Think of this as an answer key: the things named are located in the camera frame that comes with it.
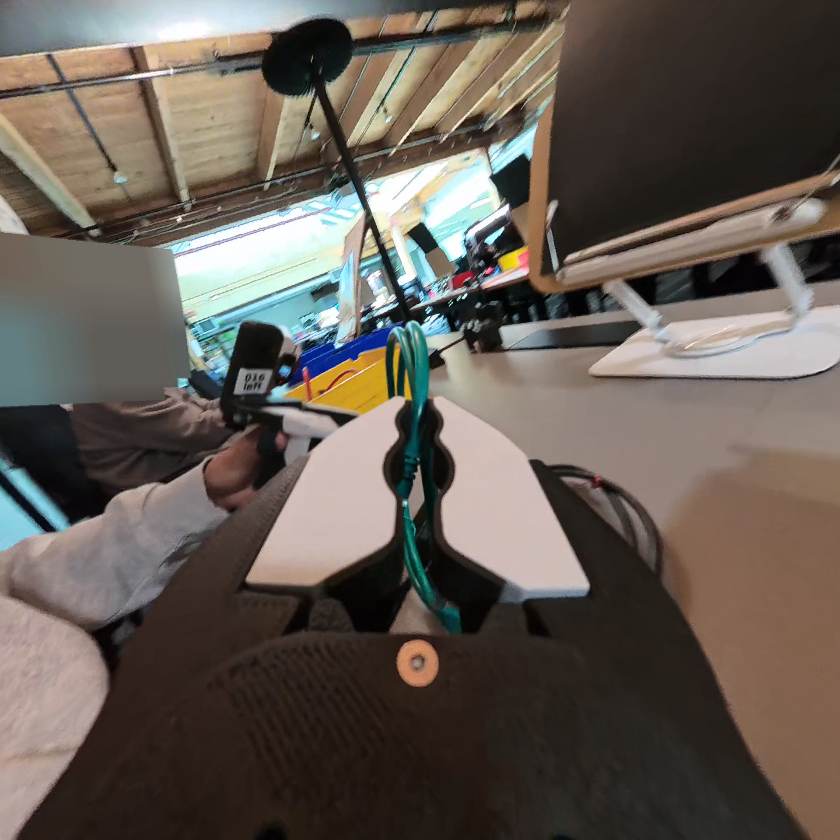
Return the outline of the black pole stand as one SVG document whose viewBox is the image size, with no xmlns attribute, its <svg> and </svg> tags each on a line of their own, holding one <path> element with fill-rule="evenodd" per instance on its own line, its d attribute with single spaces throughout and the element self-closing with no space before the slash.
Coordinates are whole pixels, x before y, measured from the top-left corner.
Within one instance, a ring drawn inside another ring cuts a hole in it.
<svg viewBox="0 0 840 840">
<path fill-rule="evenodd" d="M 406 323 L 412 318 L 410 308 L 327 90 L 328 84 L 340 77 L 350 64 L 353 44 L 344 23 L 333 18 L 315 17 L 272 36 L 261 60 L 261 73 L 269 89 L 283 97 L 301 98 L 312 94 L 318 101 L 339 159 L 360 202 L 364 221 L 371 230 L 387 285 L 400 313 L 400 322 Z"/>
</svg>

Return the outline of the black desk clamp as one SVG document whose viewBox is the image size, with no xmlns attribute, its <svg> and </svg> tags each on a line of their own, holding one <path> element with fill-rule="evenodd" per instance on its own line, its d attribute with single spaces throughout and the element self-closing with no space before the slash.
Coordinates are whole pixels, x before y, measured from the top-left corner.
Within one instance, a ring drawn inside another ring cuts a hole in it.
<svg viewBox="0 0 840 840">
<path fill-rule="evenodd" d="M 505 312 L 500 301 L 468 301 L 459 313 L 463 340 L 471 354 L 504 351 L 501 327 Z"/>
</svg>

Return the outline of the blue plastic bin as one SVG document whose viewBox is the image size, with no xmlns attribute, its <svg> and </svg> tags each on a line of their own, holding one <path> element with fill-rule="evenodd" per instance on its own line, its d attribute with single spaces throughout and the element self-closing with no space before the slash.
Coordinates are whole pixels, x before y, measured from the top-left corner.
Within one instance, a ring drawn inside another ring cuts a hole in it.
<svg viewBox="0 0 840 840">
<path fill-rule="evenodd" d="M 383 350 L 394 328 L 393 325 L 389 325 L 362 335 L 358 339 L 354 339 L 348 344 L 343 345 L 336 351 L 338 362 L 356 360 L 365 352 Z"/>
<path fill-rule="evenodd" d="M 343 351 L 334 347 L 332 343 L 325 343 L 306 350 L 301 353 L 298 370 L 292 381 L 297 384 L 302 383 L 304 370 L 307 370 L 310 378 L 313 379 L 331 370 L 334 366 L 340 364 L 342 360 Z"/>
</svg>

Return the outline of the brown cardboard panel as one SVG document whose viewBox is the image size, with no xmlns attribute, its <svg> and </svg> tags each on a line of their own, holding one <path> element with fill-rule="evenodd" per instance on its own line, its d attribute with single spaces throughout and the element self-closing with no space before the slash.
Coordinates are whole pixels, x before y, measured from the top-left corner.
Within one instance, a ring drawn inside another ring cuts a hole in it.
<svg viewBox="0 0 840 840">
<path fill-rule="evenodd" d="M 343 241 L 337 289 L 339 322 L 333 341 L 336 349 L 356 340 L 361 334 L 363 292 L 360 266 L 366 228 L 365 215 L 358 213 Z"/>
</svg>

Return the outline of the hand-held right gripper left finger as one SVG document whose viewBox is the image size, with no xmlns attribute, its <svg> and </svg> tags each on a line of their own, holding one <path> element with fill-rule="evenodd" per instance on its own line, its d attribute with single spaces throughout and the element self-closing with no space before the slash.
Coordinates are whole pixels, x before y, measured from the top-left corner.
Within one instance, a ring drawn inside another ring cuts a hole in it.
<svg viewBox="0 0 840 840">
<path fill-rule="evenodd" d="M 395 396 L 324 439 L 280 504 L 245 577 L 252 589 L 291 592 L 343 583 L 363 571 L 403 577 L 402 479 L 412 404 Z"/>
</svg>

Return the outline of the person's left forearm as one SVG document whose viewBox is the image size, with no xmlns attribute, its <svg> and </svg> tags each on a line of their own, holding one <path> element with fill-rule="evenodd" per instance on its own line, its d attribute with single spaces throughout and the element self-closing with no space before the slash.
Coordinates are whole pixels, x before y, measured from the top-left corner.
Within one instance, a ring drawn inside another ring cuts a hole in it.
<svg viewBox="0 0 840 840">
<path fill-rule="evenodd" d="M 40 613 L 98 629 L 150 604 L 226 519 L 208 496 L 209 460 L 167 484 L 126 490 L 95 518 L 2 551 L 2 632 Z"/>
</svg>

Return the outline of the black desk mat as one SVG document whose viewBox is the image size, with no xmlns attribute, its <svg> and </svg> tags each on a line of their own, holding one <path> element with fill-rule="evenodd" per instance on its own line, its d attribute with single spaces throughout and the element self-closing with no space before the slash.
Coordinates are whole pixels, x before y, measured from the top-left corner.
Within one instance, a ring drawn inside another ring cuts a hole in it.
<svg viewBox="0 0 840 840">
<path fill-rule="evenodd" d="M 509 344 L 507 351 L 614 348 L 632 338 L 640 330 L 640 326 L 632 321 L 545 328 Z"/>
</svg>

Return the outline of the cluttered work table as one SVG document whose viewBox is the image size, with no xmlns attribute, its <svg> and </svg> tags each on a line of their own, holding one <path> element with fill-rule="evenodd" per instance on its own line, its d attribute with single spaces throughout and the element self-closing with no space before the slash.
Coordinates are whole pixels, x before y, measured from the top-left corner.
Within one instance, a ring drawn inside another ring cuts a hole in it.
<svg viewBox="0 0 840 840">
<path fill-rule="evenodd" d="M 529 284 L 529 266 L 519 266 L 514 269 L 498 272 L 482 280 L 465 284 L 464 286 L 445 292 L 431 299 L 421 301 L 410 307 L 412 315 L 419 316 L 426 312 L 442 312 L 450 306 L 464 302 L 468 298 L 484 296 L 502 292 L 508 288 Z"/>
</svg>

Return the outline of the person's grey sweatshirt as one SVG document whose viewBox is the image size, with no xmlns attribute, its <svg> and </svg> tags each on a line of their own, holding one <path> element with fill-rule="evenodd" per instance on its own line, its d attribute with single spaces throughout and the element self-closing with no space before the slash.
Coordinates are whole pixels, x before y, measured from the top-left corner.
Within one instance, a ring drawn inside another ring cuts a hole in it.
<svg viewBox="0 0 840 840">
<path fill-rule="evenodd" d="M 109 670 L 91 636 L 1 598 L 1 838 L 18 836 L 97 719 Z"/>
</svg>

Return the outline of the silver laptop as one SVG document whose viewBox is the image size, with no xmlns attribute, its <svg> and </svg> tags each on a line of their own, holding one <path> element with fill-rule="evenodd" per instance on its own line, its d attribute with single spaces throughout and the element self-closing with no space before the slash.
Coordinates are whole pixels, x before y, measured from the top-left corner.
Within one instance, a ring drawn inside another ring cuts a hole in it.
<svg viewBox="0 0 840 840">
<path fill-rule="evenodd" d="M 779 206 L 768 206 L 649 245 L 567 265 L 560 274 L 560 284 L 593 287 L 614 279 L 634 279 L 779 243 L 833 235 L 838 227 L 838 195 L 829 201 L 811 198 L 788 217 L 781 216 Z"/>
</svg>

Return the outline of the black board with brown edge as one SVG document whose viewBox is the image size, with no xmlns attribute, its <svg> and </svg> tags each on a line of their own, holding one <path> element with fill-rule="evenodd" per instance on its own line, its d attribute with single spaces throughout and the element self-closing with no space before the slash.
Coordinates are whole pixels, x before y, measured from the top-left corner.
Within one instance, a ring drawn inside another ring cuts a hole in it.
<svg viewBox="0 0 840 840">
<path fill-rule="evenodd" d="M 615 276 L 605 257 L 838 170 L 839 3 L 570 2 L 547 161 L 532 170 L 542 283 Z"/>
</svg>

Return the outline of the black office chair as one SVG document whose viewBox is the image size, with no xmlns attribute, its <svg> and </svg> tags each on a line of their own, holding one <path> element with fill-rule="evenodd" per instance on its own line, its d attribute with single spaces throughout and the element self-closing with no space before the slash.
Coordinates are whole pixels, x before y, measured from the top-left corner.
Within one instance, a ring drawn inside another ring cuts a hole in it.
<svg viewBox="0 0 840 840">
<path fill-rule="evenodd" d="M 1 440 L 13 464 L 28 473 L 69 524 L 103 512 L 107 500 L 81 463 L 70 413 L 63 406 L 3 407 Z"/>
</svg>

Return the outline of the person's left hand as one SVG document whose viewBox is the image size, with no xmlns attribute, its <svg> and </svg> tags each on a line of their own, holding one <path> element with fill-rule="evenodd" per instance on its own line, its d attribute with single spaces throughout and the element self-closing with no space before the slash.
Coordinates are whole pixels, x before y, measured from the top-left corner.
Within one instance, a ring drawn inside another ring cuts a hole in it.
<svg viewBox="0 0 840 840">
<path fill-rule="evenodd" d="M 255 425 L 211 457 L 204 467 L 208 499 L 226 512 L 234 512 L 253 500 L 264 484 L 269 468 L 277 467 L 288 445 L 288 436 Z"/>
</svg>

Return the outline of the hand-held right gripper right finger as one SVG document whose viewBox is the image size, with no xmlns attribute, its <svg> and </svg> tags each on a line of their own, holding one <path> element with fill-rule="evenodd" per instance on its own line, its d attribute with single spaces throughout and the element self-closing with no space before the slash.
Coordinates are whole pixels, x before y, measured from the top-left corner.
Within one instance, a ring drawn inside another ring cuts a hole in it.
<svg viewBox="0 0 840 840">
<path fill-rule="evenodd" d="M 587 596 L 590 582 L 520 447 L 446 398 L 427 408 L 440 482 L 433 579 L 441 593 L 456 604 Z"/>
</svg>

